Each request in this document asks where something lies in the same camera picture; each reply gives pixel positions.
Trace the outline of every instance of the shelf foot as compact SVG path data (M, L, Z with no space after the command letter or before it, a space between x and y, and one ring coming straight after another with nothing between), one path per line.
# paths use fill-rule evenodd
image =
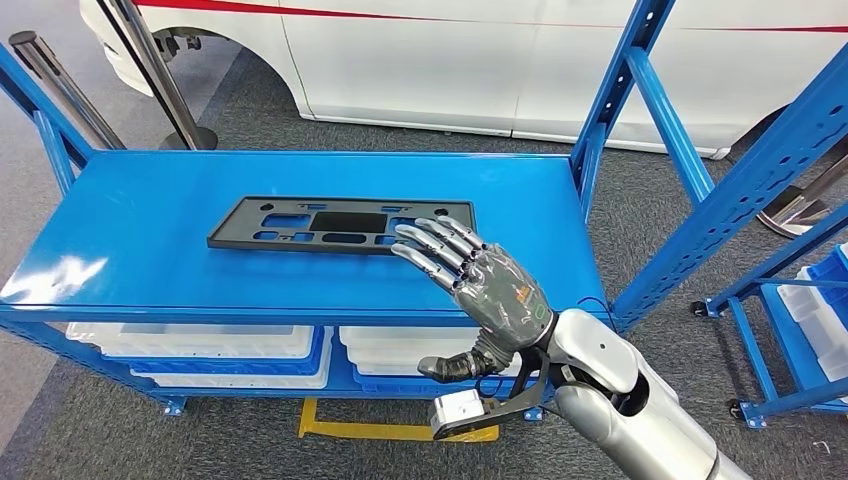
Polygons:
M163 410L165 415L169 417L179 417L182 415L183 410L185 410L185 402L187 397L172 397L165 403L165 409Z
M705 298L704 300L698 300L689 304L689 312L696 317L712 317L718 318L721 316L717 310L715 310L710 302L712 302L712 298Z
M762 415L752 415L754 404L751 402L734 399L727 402L727 407L733 418L745 422L745 426L752 430L760 430L768 426Z
M526 422L541 422L545 419L545 412L541 407L533 407L524 410L524 421Z

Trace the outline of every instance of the blue storage bin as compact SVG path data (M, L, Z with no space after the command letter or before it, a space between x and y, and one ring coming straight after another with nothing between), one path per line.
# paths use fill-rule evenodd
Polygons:
M356 383L362 385L362 391L379 394L383 397L397 395L398 397L435 398L448 393L472 389L476 384L476 380L439 383L425 377L361 375L356 369L353 371L353 379ZM497 397L506 398L514 383L515 377L490 377L480 382L480 390L487 395L495 394L497 391Z
M217 358L217 357L117 357L136 373L217 373L231 375L315 375L321 364L324 329L312 334L309 355L304 358Z
M837 245L821 262L808 270L812 280L848 282L848 244ZM848 326L848 288L819 287L825 301Z

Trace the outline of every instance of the white storage bin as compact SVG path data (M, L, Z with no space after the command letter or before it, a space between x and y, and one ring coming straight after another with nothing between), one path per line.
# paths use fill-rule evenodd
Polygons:
M214 387L214 388L297 388L321 389L327 386L332 356L333 327L324 327L324 344L321 363L315 375L219 375L182 373L136 373L133 375L153 379L160 387Z
M340 327L339 339L352 348L405 348L409 343L460 345L471 348L477 340L475 327Z
M114 357L304 358L311 350L312 328L76 322L68 324L65 336Z
M347 347L348 360L362 375L420 375L418 361L424 357L452 357L474 346L479 328L474 327L340 327L339 338ZM505 375L521 368L516 354Z
M802 268L795 278L809 280L807 267ZM777 293L816 352L827 379L835 381L848 377L848 330L819 289L781 285ZM848 403L848 397L843 397L842 401Z

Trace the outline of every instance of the yellow floor marking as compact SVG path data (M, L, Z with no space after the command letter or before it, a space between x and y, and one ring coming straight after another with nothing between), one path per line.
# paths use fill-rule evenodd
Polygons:
M318 411L316 398L303 399L303 410L300 414L298 438L307 433L327 435L337 438L361 438L370 440L407 440L417 442L433 441L430 427L425 425L390 425L382 423L343 423L319 422L315 420ZM474 432L446 438L445 442L494 442L500 436L497 425L486 427Z

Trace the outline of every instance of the metal pole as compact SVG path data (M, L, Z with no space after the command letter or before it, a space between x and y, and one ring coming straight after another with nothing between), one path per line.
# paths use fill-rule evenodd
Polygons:
M63 110L77 121L91 141L101 148L126 148L106 120L74 83L44 39L35 32L27 30L9 37L9 44L21 61L41 79Z
M97 0L97 3L174 126L175 132L165 139L163 146L214 149L218 145L218 136L195 123L138 7L131 0Z
M757 218L781 235L797 237L830 214L830 207L819 199L846 174L848 155L839 159L803 190L795 186L787 188Z

